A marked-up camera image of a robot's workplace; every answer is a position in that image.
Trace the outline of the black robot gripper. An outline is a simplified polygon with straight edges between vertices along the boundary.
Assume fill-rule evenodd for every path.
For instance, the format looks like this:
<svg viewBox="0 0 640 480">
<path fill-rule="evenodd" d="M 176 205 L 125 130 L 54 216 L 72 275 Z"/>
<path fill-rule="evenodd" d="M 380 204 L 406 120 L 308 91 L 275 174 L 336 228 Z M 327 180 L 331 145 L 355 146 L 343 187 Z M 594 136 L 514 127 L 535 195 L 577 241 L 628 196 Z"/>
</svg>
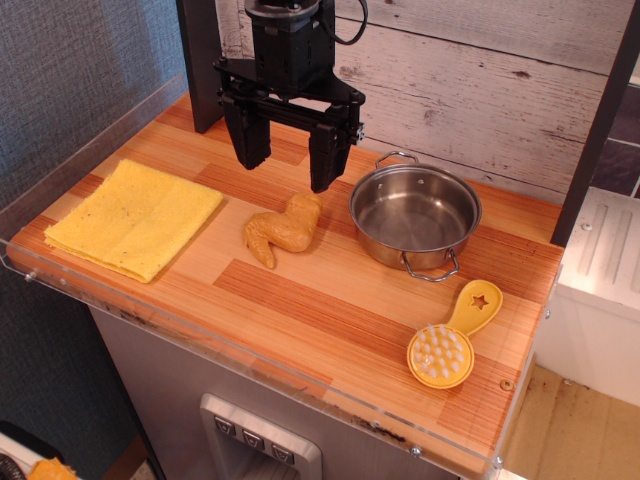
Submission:
<svg viewBox="0 0 640 480">
<path fill-rule="evenodd" d="M 311 190 L 326 191 L 344 173 L 350 144 L 362 139 L 365 96 L 334 74 L 336 47 L 351 46 L 336 33 L 333 1 L 247 1 L 254 58 L 220 57 L 219 90 L 238 161 L 247 170 L 271 155 L 270 122 L 311 131 Z"/>
</svg>

